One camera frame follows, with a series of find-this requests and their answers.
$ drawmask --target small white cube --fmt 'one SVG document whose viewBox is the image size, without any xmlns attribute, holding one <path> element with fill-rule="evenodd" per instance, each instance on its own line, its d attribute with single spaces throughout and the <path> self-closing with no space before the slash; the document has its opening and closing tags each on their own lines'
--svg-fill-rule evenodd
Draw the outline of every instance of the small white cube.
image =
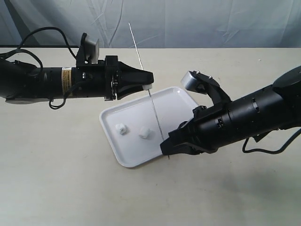
<svg viewBox="0 0 301 226">
<path fill-rule="evenodd" d="M 139 132 L 139 137 L 143 138 L 143 139 L 147 139 L 147 137 L 149 136 L 149 134 L 151 133 L 151 130 L 147 127 L 142 126 Z"/>
<path fill-rule="evenodd" d="M 116 131 L 121 135 L 124 135 L 127 132 L 127 126 L 125 124 L 122 124 L 122 123 L 117 124 L 115 126 L 115 128 L 116 128 Z"/>
</svg>

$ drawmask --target white tray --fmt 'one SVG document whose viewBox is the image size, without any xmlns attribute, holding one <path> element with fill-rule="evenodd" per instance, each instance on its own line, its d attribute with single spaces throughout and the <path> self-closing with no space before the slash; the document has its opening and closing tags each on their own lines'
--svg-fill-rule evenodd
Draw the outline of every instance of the white tray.
<svg viewBox="0 0 301 226">
<path fill-rule="evenodd" d="M 197 103 L 179 87 L 170 87 L 153 93 L 152 98 L 164 139 L 168 133 L 183 121 L 193 117 L 192 110 Z M 162 136 L 152 109 L 150 97 L 123 103 L 104 110 L 99 115 L 103 130 L 109 140 L 117 161 L 124 167 L 135 167 L 162 154 L 160 144 Z M 123 123 L 128 132 L 120 135 L 115 125 Z M 148 139 L 139 137 L 142 126 L 152 130 Z"/>
</svg>

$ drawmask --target white backdrop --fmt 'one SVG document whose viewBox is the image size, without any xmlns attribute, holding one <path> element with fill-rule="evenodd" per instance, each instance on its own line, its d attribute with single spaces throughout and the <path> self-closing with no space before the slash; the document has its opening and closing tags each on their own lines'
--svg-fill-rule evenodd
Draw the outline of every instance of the white backdrop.
<svg viewBox="0 0 301 226">
<path fill-rule="evenodd" d="M 300 47 L 301 0 L 11 0 L 30 30 L 57 26 L 71 44 L 81 34 L 102 47 L 140 48 Z M 40 44 L 63 44 L 55 32 Z M 0 43 L 13 42 L 0 37 Z"/>
</svg>

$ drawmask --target white table surface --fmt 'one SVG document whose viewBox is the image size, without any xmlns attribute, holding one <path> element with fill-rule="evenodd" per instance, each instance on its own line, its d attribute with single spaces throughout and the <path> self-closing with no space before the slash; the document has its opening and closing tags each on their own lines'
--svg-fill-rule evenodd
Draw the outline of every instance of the white table surface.
<svg viewBox="0 0 301 226">
<path fill-rule="evenodd" d="M 32 51 L 46 67 L 75 65 L 66 49 Z M 139 68 L 134 49 L 101 49 L 105 55 Z M 182 87 L 188 70 L 200 70 L 232 100 L 301 65 L 301 49 L 141 49 L 140 55 L 154 73 L 153 91 Z M 17 59 L 34 62 L 24 54 Z M 211 105 L 209 97 L 190 94 Z M 301 138 L 275 156 L 243 154 L 241 141 L 211 155 L 119 165 L 99 113 L 144 95 L 68 99 L 57 111 L 0 99 L 0 225 L 301 225 Z M 295 130 L 272 132 L 249 147 L 276 149 Z"/>
</svg>

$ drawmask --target yellow label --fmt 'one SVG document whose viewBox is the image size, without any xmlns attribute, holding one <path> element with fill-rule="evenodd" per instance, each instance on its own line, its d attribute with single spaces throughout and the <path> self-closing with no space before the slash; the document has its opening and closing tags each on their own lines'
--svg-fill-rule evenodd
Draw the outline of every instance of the yellow label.
<svg viewBox="0 0 301 226">
<path fill-rule="evenodd" d="M 62 68 L 62 88 L 63 88 L 63 95 L 72 86 L 71 70 L 72 70 L 71 67 L 63 67 Z"/>
</svg>

